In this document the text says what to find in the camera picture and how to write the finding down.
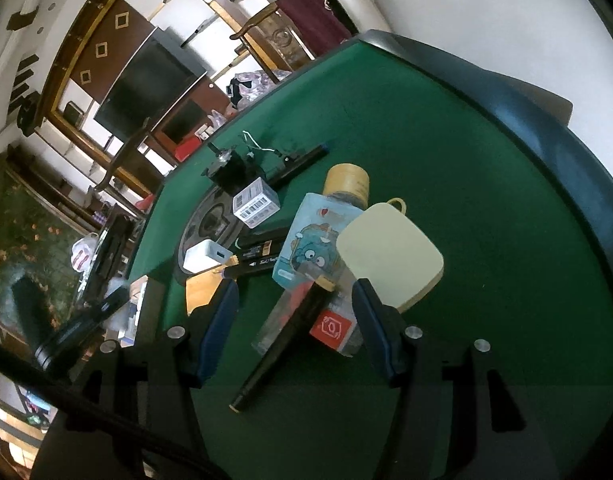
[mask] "wooden chair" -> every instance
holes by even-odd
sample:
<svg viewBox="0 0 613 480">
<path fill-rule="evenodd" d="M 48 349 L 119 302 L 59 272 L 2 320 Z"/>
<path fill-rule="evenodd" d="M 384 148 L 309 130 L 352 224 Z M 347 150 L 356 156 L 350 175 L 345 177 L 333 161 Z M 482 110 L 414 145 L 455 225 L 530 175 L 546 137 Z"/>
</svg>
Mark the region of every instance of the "wooden chair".
<svg viewBox="0 0 613 480">
<path fill-rule="evenodd" d="M 269 42 L 275 50 L 283 57 L 291 70 L 309 63 L 315 59 L 314 56 L 304 46 L 304 42 L 299 37 L 299 31 L 288 16 L 283 14 L 278 4 L 273 2 L 264 7 L 260 12 L 251 16 L 242 28 L 230 36 L 231 40 L 240 40 L 246 49 L 251 53 L 262 70 L 267 73 L 273 83 L 278 84 L 280 80 L 264 62 L 260 55 L 249 42 L 246 34 L 253 27 L 259 27 L 269 38 Z"/>
</svg>

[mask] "tape roll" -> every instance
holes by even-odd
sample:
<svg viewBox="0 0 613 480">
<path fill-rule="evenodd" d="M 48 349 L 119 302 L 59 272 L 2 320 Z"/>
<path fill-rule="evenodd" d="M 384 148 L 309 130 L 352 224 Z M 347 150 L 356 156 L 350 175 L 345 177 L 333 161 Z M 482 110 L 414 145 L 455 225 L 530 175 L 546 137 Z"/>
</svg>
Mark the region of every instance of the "tape roll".
<svg viewBox="0 0 613 480">
<path fill-rule="evenodd" d="M 324 195 L 348 193 L 368 207 L 368 173 L 355 164 L 337 164 L 326 174 Z"/>
</svg>

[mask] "black screen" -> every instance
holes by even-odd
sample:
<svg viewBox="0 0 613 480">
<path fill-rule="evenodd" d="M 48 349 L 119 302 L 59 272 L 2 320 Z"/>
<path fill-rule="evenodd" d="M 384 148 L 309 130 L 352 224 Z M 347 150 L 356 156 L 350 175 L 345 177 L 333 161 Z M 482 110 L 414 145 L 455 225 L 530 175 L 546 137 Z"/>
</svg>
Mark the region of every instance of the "black screen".
<svg viewBox="0 0 613 480">
<path fill-rule="evenodd" d="M 206 112 L 197 103 L 189 100 L 166 123 L 162 131 L 173 142 L 180 142 L 204 118 Z"/>
<path fill-rule="evenodd" d="M 95 120 L 126 141 L 145 118 L 160 120 L 197 78 L 151 37 L 123 70 Z"/>
</svg>

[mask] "wire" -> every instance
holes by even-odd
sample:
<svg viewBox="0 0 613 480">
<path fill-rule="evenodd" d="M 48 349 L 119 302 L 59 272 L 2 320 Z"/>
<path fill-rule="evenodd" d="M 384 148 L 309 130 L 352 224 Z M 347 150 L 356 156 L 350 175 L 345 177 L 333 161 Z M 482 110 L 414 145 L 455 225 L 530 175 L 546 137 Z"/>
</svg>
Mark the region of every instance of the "wire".
<svg viewBox="0 0 613 480">
<path fill-rule="evenodd" d="M 203 460 L 189 449 L 141 428 L 126 418 L 109 413 L 97 404 L 49 379 L 42 371 L 23 361 L 0 345 L 0 372 L 14 383 L 33 390 L 39 397 L 71 416 L 88 422 L 100 430 L 133 441 L 139 446 L 182 465 L 200 471 L 208 480 L 230 480 L 227 473 L 209 460 Z"/>
<path fill-rule="evenodd" d="M 253 144 L 255 144 L 255 146 L 250 146 L 250 145 L 249 145 L 249 141 L 248 141 L 248 139 L 247 139 L 247 136 L 248 136 L 248 138 L 249 138 L 249 139 L 251 139 L 251 142 L 252 142 Z M 248 133 L 246 130 L 242 130 L 242 137 L 244 137 L 244 142 L 246 142 L 246 145 L 247 145 L 249 148 L 251 148 L 252 150 L 260 150 L 260 151 L 262 151 L 262 152 L 273 152 L 273 153 L 278 153 L 278 150 L 274 150 L 273 148 L 263 148 L 263 147 L 261 147 L 261 146 L 258 144 L 257 140 L 253 139 L 253 136 L 252 136 L 250 133 Z"/>
</svg>

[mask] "cartoon character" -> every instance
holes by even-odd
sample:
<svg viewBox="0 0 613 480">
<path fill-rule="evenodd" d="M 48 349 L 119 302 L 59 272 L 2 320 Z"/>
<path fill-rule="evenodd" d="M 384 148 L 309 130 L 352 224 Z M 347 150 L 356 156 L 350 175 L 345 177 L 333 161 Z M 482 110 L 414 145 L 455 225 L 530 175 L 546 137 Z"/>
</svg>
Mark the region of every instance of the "cartoon character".
<svg viewBox="0 0 613 480">
<path fill-rule="evenodd" d="M 329 224 L 310 224 L 296 234 L 291 242 L 290 265 L 298 270 L 304 262 L 310 261 L 332 276 L 340 266 L 335 242 L 339 233 Z"/>
</svg>

